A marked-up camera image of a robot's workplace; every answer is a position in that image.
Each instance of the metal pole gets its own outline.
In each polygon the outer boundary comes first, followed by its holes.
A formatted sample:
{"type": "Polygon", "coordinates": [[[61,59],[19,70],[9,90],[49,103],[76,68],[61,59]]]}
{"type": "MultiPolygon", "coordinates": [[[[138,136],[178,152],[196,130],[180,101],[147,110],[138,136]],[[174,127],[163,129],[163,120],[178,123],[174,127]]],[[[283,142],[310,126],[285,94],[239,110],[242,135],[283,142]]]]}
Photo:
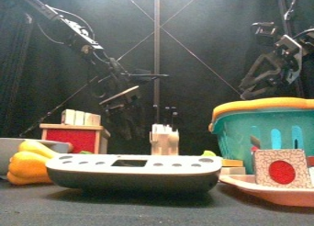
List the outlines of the metal pole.
{"type": "MultiPolygon", "coordinates": [[[[155,74],[159,74],[159,60],[160,60],[160,0],[155,0],[155,74]]],[[[159,80],[155,80],[155,88],[154,88],[154,105],[156,106],[156,122],[159,123],[159,80]]]]}
{"type": "MultiPolygon", "coordinates": [[[[290,22],[290,20],[285,19],[285,15],[289,11],[289,8],[286,5],[286,0],[278,0],[278,6],[279,6],[279,14],[281,14],[281,19],[282,19],[282,26],[283,26],[285,34],[291,37],[291,34],[293,34],[291,33],[291,22],[290,22]]],[[[294,84],[295,84],[297,95],[299,97],[305,97],[305,91],[303,91],[302,81],[301,81],[299,77],[295,79],[294,84]]]]}

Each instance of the white block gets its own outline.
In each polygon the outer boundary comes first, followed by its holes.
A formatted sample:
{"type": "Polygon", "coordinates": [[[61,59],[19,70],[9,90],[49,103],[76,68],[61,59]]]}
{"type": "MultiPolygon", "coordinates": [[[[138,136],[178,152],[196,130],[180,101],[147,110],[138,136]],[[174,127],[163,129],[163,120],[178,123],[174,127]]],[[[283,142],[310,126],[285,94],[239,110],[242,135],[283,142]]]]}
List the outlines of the white block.
{"type": "Polygon", "coordinates": [[[75,110],[65,109],[61,113],[61,124],[73,125],[75,123],[75,110]]]}
{"type": "Polygon", "coordinates": [[[94,126],[100,126],[100,119],[102,119],[100,115],[92,114],[92,125],[94,126]]]}
{"type": "Polygon", "coordinates": [[[244,167],[222,167],[220,168],[222,175],[246,175],[246,168],[244,167]]]}
{"type": "Polygon", "coordinates": [[[75,111],[75,121],[73,121],[73,125],[75,125],[75,126],[83,126],[83,121],[84,121],[84,112],[81,112],[81,111],[75,111]]]}
{"type": "Polygon", "coordinates": [[[84,126],[92,126],[94,125],[94,114],[89,112],[84,113],[84,117],[83,117],[83,125],[84,126]]]}

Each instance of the red box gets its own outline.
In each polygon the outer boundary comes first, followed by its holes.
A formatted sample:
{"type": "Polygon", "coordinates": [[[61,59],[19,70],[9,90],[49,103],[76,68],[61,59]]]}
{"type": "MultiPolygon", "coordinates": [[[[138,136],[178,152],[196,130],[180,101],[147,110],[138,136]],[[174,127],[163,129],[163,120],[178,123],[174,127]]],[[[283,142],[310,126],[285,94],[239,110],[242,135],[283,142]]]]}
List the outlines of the red box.
{"type": "Polygon", "coordinates": [[[72,126],[63,124],[40,124],[43,128],[41,140],[69,142],[72,153],[88,151],[107,153],[111,134],[102,126],[72,126]]]}

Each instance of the white box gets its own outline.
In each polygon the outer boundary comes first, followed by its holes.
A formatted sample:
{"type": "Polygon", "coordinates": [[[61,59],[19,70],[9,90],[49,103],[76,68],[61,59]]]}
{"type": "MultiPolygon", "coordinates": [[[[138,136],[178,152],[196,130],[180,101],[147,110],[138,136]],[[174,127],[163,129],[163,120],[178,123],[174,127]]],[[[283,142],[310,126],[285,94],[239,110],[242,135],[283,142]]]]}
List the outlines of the white box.
{"type": "Polygon", "coordinates": [[[83,125],[84,126],[92,126],[94,125],[94,116],[92,116],[92,113],[89,113],[89,112],[84,113],[83,125]]]}
{"type": "Polygon", "coordinates": [[[75,126],[83,126],[83,121],[84,121],[84,112],[75,111],[73,125],[75,126]]]}
{"type": "Polygon", "coordinates": [[[100,119],[102,119],[100,115],[92,114],[92,125],[94,126],[100,126],[100,119]]]}
{"type": "Polygon", "coordinates": [[[65,109],[61,113],[61,124],[73,125],[75,122],[75,110],[65,109]]]}

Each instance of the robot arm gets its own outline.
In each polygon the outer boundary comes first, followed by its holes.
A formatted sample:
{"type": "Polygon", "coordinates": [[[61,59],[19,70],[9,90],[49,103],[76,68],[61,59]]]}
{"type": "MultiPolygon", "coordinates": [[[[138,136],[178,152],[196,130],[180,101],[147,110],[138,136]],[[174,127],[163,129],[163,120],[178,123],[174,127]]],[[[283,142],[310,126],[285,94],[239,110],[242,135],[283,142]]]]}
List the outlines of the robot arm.
{"type": "Polygon", "coordinates": [[[144,70],[142,70],[144,74],[128,73],[120,63],[107,57],[103,47],[89,38],[88,29],[60,15],[59,10],[44,5],[39,0],[9,1],[23,8],[45,29],[51,29],[49,33],[57,41],[79,53],[96,69],[98,81],[104,86],[103,95],[106,95],[100,97],[103,101],[99,105],[106,111],[108,121],[115,124],[118,132],[127,140],[131,139],[132,130],[136,136],[142,136],[142,106],[138,102],[140,93],[134,83],[146,83],[168,75],[150,74],[144,70]]]}
{"type": "Polygon", "coordinates": [[[240,97],[251,99],[294,82],[302,70],[302,61],[314,52],[314,29],[298,34],[294,38],[283,35],[275,43],[275,49],[262,54],[254,62],[239,88],[240,97]]]}

